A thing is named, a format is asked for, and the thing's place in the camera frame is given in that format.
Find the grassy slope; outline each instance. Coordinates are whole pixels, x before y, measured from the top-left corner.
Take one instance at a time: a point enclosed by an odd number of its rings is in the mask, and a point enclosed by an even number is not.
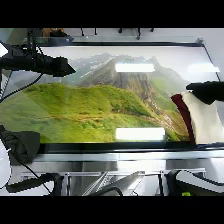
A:
[[[112,86],[38,84],[3,102],[0,112],[6,129],[38,131],[42,143],[111,142],[117,127],[156,126],[134,93]]]

